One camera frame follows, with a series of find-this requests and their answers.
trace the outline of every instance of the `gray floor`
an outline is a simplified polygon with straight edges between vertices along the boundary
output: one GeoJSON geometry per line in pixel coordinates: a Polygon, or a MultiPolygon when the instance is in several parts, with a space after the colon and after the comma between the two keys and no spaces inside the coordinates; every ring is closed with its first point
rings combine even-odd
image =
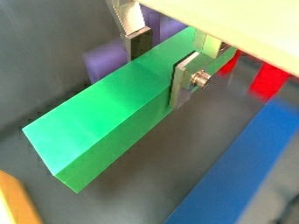
{"type": "MultiPolygon", "coordinates": [[[[194,95],[75,194],[50,174],[20,128],[90,83],[82,55],[118,36],[106,1],[0,1],[0,169],[24,182],[46,224],[163,223],[262,107],[247,95],[259,64],[243,57],[234,74],[194,95]]],[[[297,106],[298,89],[289,82],[281,91],[297,106]]],[[[298,145],[245,223],[269,223],[295,195],[298,145]]]]}
{"type": "Polygon", "coordinates": [[[46,223],[163,223],[262,107],[245,90],[255,72],[241,61],[215,78],[80,194],[48,173],[20,130],[7,135],[0,169],[24,182],[46,223]]]}

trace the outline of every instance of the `metal clamp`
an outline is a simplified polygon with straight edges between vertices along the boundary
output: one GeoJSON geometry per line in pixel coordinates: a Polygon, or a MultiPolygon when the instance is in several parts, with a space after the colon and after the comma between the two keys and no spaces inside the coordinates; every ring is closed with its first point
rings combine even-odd
{"type": "Polygon", "coordinates": [[[154,31],[146,26],[140,4],[134,0],[107,0],[124,41],[127,60],[134,60],[152,49],[154,31]]]}
{"type": "Polygon", "coordinates": [[[192,96],[196,88],[204,89],[211,83],[207,66],[227,51],[230,46],[200,31],[194,35],[192,52],[175,66],[172,72],[172,92],[170,105],[178,109],[192,96]]]}

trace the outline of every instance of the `purple block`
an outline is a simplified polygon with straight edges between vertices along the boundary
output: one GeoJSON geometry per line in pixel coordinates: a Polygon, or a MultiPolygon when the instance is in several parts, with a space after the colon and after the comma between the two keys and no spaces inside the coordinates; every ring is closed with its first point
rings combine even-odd
{"type": "MultiPolygon", "coordinates": [[[[154,30],[154,46],[159,45],[187,27],[186,24],[163,16],[159,12],[144,6],[142,6],[142,11],[146,25],[154,30]]],[[[83,59],[88,70],[90,81],[94,84],[127,63],[127,52],[120,38],[87,52],[83,59]]]]}

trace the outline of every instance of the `green rectangular block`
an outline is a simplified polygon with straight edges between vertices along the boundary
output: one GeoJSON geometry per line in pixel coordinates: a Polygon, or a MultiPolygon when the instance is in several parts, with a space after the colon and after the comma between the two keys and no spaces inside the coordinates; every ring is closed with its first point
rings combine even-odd
{"type": "MultiPolygon", "coordinates": [[[[52,175],[79,192],[171,113],[174,64],[194,50],[190,27],[120,67],[23,132],[52,175]]],[[[208,66],[215,73],[237,49],[208,66]]]]}

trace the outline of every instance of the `red block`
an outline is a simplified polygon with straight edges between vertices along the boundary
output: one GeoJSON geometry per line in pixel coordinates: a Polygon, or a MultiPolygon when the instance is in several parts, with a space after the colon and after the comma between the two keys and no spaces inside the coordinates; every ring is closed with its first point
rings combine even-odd
{"type": "Polygon", "coordinates": [[[238,64],[241,53],[242,53],[242,51],[238,50],[234,58],[228,61],[227,65],[223,66],[223,68],[219,70],[219,75],[220,76],[228,75],[230,72],[233,71],[235,65],[238,64]]]}
{"type": "Polygon", "coordinates": [[[269,101],[285,85],[289,77],[290,74],[287,72],[265,63],[250,86],[249,92],[265,101],[269,101]]]}

